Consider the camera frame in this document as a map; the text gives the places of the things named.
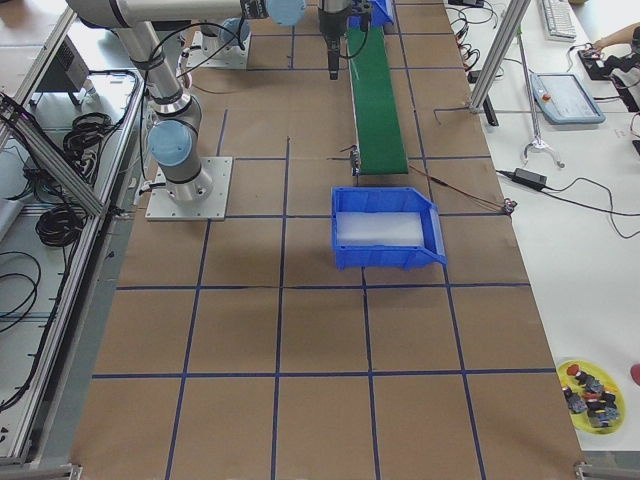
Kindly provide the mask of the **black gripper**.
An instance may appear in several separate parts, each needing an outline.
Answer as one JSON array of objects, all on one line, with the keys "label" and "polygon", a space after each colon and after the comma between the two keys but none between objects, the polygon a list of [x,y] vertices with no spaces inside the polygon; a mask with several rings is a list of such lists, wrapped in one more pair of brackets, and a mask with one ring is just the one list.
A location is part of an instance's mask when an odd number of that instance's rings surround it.
[{"label": "black gripper", "polygon": [[340,42],[348,21],[346,0],[320,0],[318,2],[319,31],[327,43],[327,70],[331,80],[339,78]]}]

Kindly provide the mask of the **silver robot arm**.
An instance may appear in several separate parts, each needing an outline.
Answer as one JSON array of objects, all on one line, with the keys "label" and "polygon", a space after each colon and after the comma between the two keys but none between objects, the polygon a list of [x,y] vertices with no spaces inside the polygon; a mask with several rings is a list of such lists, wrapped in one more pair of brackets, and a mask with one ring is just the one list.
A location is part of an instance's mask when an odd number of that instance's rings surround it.
[{"label": "silver robot arm", "polygon": [[201,49],[206,56],[211,56],[215,52],[227,55],[246,50],[250,25],[242,17],[227,18],[218,23],[202,25],[200,32]]},{"label": "silver robot arm", "polygon": [[68,6],[96,28],[117,33],[132,64],[150,83],[151,108],[159,123],[148,147],[165,176],[173,203],[195,203],[212,195],[216,182],[197,154],[201,106],[183,86],[165,57],[155,22],[184,22],[188,28],[225,29],[225,20],[269,19],[293,26],[303,17],[303,1],[70,1]]}]

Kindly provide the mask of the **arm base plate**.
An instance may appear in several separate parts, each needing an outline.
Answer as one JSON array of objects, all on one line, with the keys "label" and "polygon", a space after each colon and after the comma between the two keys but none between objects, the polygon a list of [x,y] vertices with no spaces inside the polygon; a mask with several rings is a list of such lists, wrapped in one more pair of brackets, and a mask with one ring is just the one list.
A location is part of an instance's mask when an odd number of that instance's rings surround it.
[{"label": "arm base plate", "polygon": [[247,34],[242,43],[243,47],[238,46],[236,40],[224,46],[224,39],[204,36],[201,31],[198,31],[190,46],[187,67],[245,70],[248,64],[250,42],[251,34]]},{"label": "arm base plate", "polygon": [[150,193],[146,219],[150,221],[224,221],[232,177],[232,157],[201,157],[199,175],[191,182],[168,181],[158,168],[156,182],[164,186]]}]

